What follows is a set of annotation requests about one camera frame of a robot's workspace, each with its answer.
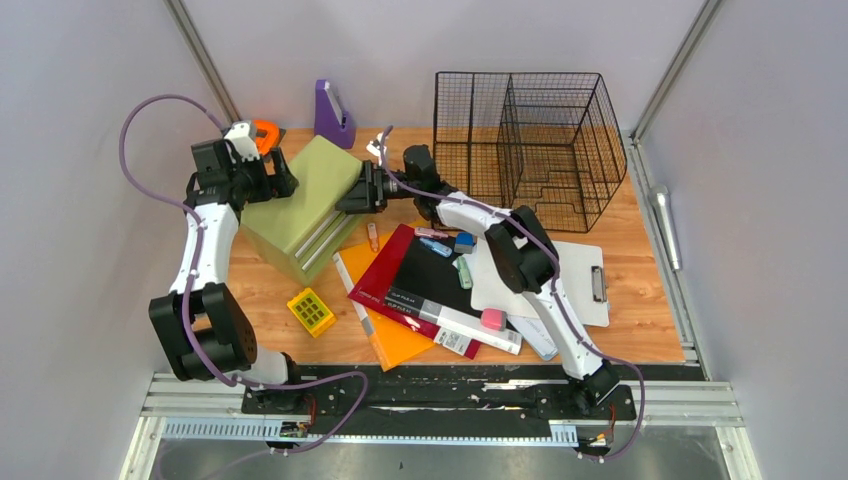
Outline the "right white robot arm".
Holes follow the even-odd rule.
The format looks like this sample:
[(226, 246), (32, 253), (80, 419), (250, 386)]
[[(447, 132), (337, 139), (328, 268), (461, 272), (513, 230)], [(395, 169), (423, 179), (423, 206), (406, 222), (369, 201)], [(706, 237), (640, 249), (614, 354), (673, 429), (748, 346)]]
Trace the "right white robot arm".
[(336, 210), (379, 213), (391, 199), (411, 198), (424, 219), (485, 240), (501, 282), (524, 297), (552, 336), (565, 374), (576, 383), (570, 392), (575, 411), (592, 418), (607, 409), (620, 378), (567, 298), (558, 253), (533, 210), (473, 199), (441, 178), (425, 145), (406, 149), (401, 171), (389, 169), (387, 148), (380, 142), (369, 150), (374, 160), (363, 162)]

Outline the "green drawer cabinet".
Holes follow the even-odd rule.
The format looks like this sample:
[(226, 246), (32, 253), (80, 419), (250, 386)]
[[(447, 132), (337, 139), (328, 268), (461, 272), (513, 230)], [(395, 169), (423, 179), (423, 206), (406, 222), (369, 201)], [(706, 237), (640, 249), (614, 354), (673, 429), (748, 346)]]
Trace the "green drawer cabinet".
[(247, 205), (239, 232), (262, 260), (309, 286), (362, 223), (361, 215), (335, 208), (358, 179), (362, 161), (316, 136), (288, 166), (299, 181), (294, 193)]

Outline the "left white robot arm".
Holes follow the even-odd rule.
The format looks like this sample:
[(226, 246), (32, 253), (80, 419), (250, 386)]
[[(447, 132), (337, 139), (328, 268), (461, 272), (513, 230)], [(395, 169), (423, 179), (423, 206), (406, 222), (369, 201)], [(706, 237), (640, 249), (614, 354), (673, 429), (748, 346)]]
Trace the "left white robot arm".
[(296, 178), (278, 147), (261, 150), (234, 136), (195, 144), (195, 172), (180, 202), (188, 235), (178, 274), (148, 315), (175, 376), (268, 387), (283, 413), (298, 411), (306, 386), (294, 361), (259, 345), (252, 324), (227, 286), (232, 244), (244, 208), (291, 196)]

